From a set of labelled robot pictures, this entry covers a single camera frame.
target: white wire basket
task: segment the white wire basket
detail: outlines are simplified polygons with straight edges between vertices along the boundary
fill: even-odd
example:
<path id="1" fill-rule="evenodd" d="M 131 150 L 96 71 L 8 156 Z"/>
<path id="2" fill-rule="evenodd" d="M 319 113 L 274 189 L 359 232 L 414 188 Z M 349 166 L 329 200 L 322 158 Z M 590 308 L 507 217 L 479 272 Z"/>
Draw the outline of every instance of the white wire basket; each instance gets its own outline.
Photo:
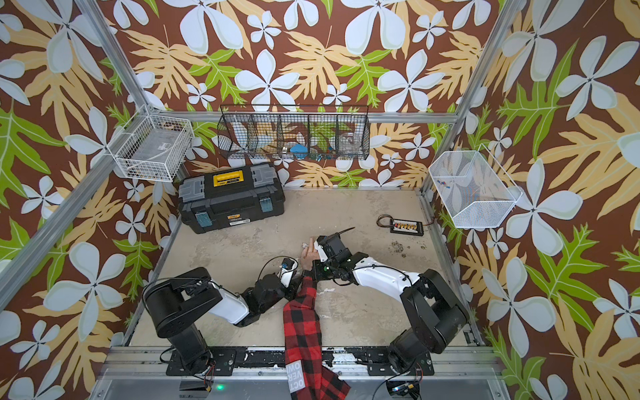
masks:
<path id="1" fill-rule="evenodd" d="M 191 122 L 154 114 L 138 118 L 143 120 L 130 124 L 135 128 L 113 158 L 127 178 L 173 182 L 193 142 Z"/>
<path id="2" fill-rule="evenodd" d="M 487 153 L 492 164 L 509 177 L 512 184 L 509 188 L 480 151 L 444 152 L 429 167 L 429 174 L 456 228 L 499 227 L 523 194 L 498 160 Z"/>

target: black wire basket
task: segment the black wire basket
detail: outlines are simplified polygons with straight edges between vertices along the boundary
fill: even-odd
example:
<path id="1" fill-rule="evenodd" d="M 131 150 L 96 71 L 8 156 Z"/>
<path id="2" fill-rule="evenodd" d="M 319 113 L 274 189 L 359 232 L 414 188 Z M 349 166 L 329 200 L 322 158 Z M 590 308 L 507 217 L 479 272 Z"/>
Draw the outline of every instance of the black wire basket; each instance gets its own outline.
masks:
<path id="1" fill-rule="evenodd" d="M 281 107 L 269 106 L 275 110 Z M 356 112 L 344 113 L 306 112 L 303 107 L 311 106 L 296 107 L 297 112 L 223 111 L 218 122 L 220 154 L 227 159 L 245 156 L 366 159 L 369 156 L 368 108 L 359 107 Z"/>

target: red plaid shirt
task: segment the red plaid shirt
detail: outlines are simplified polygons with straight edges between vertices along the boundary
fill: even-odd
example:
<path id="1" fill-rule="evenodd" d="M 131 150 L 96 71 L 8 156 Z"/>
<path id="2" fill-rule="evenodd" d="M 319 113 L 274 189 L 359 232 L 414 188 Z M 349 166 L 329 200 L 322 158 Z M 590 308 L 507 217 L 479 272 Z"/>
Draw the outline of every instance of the red plaid shirt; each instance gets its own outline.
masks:
<path id="1" fill-rule="evenodd" d="M 322 333 L 314 307 L 316 281 L 303 273 L 298 297 L 284 307 L 284 361 L 302 362 L 306 387 L 293 392 L 292 400 L 343 400 L 349 385 L 322 365 Z"/>

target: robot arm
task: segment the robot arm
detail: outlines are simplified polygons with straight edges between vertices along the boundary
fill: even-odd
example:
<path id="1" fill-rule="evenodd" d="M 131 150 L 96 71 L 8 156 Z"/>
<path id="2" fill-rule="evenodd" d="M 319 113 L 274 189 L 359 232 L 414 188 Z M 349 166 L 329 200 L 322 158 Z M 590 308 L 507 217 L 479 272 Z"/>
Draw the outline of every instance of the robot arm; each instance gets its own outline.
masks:
<path id="1" fill-rule="evenodd" d="M 351 254 L 340 235 L 320 236 L 314 243 L 320 261 L 314 262 L 318 280 L 342 279 L 372 287 L 403 304 L 411 330 L 406 330 L 389 346 L 397 371 L 426 351 L 442 353 L 468 323 L 469 315 L 445 280 L 432 269 L 424 273 L 405 272 L 377 262 L 364 253 Z M 433 300 L 429 305 L 427 299 Z"/>
<path id="2" fill-rule="evenodd" d="M 372 287 L 403 304 L 412 328 L 389 346 L 389 359 L 397 371 L 405 370 L 417 355 L 441 353 L 469 319 L 451 288 L 432 269 L 420 274 L 405 272 L 368 254 L 351 254 L 340 240 L 347 230 L 319 236 L 314 243 L 320 254 L 312 268 L 316 280 L 341 279 Z M 185 374 L 200 373 L 211 355 L 194 322 L 207 312 L 236 326 L 256 322 L 282 298 L 296 296 L 302 279 L 296 276 L 297 266 L 295 260 L 285 257 L 279 276 L 265 275 L 240 295 L 213 281 L 205 268 L 196 268 L 145 288 L 143 301 L 158 337 L 169 339 L 176 348 Z"/>

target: black toolbox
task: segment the black toolbox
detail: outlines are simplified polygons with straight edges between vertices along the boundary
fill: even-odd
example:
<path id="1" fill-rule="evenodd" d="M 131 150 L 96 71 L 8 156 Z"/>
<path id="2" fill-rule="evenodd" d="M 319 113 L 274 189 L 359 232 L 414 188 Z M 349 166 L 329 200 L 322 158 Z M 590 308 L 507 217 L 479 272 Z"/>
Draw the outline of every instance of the black toolbox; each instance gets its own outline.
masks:
<path id="1" fill-rule="evenodd" d="M 271 163 L 187 178 L 178 195 L 182 222 L 197 234 L 284 212 L 284 192 Z"/>

